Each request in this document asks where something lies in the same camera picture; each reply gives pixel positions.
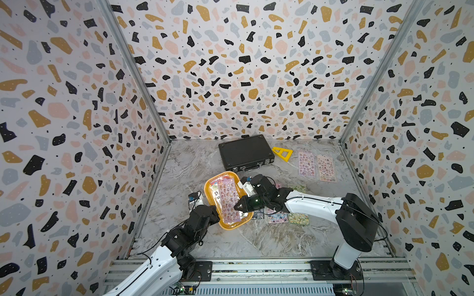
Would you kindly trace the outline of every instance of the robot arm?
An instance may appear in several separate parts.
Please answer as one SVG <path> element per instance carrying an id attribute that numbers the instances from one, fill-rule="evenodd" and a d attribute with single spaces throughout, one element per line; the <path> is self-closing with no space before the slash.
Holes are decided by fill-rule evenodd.
<path id="1" fill-rule="evenodd" d="M 355 194 L 346 197 L 321 197 L 298 192 L 291 188 L 277 189 L 267 177 L 243 177 L 239 186 L 247 196 L 234 209 L 251 212 L 268 207 L 286 213 L 304 213 L 337 223 L 344 237 L 331 261 L 333 274 L 343 277 L 362 252 L 372 250 L 378 228 L 378 218 Z"/>

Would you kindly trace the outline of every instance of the sticker sheet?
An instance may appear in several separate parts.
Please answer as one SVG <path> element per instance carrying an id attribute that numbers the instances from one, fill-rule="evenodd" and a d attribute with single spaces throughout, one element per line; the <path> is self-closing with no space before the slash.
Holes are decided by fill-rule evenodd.
<path id="1" fill-rule="evenodd" d="M 266 214 L 268 215 L 268 223 L 286 223 L 288 222 L 288 214 L 284 212 L 278 212 L 275 214 L 275 211 L 265 208 Z"/>
<path id="2" fill-rule="evenodd" d="M 298 151 L 298 172 L 300 176 L 314 177 L 314 155 L 311 152 Z"/>
<path id="3" fill-rule="evenodd" d="M 225 179 L 218 183 L 220 202 L 222 206 L 222 220 L 232 224 L 241 221 L 240 212 L 234 210 L 234 205 L 239 201 L 237 188 L 233 179 Z"/>
<path id="4" fill-rule="evenodd" d="M 325 182 L 336 183 L 336 172 L 334 171 L 334 159 L 330 156 L 318 155 L 319 179 Z"/>

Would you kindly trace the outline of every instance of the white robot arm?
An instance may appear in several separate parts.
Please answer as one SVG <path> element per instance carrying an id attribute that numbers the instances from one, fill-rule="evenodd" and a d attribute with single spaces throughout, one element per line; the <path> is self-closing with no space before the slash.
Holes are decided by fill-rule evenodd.
<path id="1" fill-rule="evenodd" d="M 321 197 L 291 188 L 277 189 L 267 177 L 243 177 L 238 183 L 247 193 L 234 206 L 242 212 L 268 207 L 286 213 L 304 213 L 337 223 L 344 236 L 329 266 L 335 278 L 344 278 L 362 252 L 369 252 L 380 225 L 377 216 L 354 194 Z M 161 245 L 128 278 L 105 296 L 152 296 L 194 273 L 195 259 L 189 254 L 202 242 L 207 228 L 219 222 L 215 206 L 199 204 L 190 218 L 170 230 Z"/>

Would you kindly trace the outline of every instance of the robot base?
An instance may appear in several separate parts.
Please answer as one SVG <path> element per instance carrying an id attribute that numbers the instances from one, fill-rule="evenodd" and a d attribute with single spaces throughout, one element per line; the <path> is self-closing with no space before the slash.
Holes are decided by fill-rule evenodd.
<path id="1" fill-rule="evenodd" d="M 310 261 L 310 266 L 313 280 L 351 280 L 350 274 L 352 274 L 356 280 L 362 280 L 362 272 L 357 261 L 354 261 L 354 264 L 349 270 L 338 268 L 334 260 L 330 259 Z"/>

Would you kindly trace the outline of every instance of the mounting plate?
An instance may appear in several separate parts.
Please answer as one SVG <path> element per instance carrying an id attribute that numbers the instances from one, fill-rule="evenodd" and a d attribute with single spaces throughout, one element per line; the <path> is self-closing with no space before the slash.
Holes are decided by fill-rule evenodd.
<path id="1" fill-rule="evenodd" d="M 310 261 L 311 273 L 313 274 L 313 280 L 341 280 L 341 278 L 336 278 L 332 274 L 332 268 L 329 267 L 331 260 L 314 260 Z M 351 280 L 352 274 L 356 280 L 362 280 L 362 271 L 357 264 L 357 261 L 354 261 L 349 273 L 343 278 L 345 280 Z"/>
<path id="2" fill-rule="evenodd" d="M 197 261 L 194 266 L 194 274 L 189 280 L 187 280 L 187 282 L 199 282 L 199 276 L 202 276 L 201 282 L 210 282 L 211 274 L 212 261 Z"/>

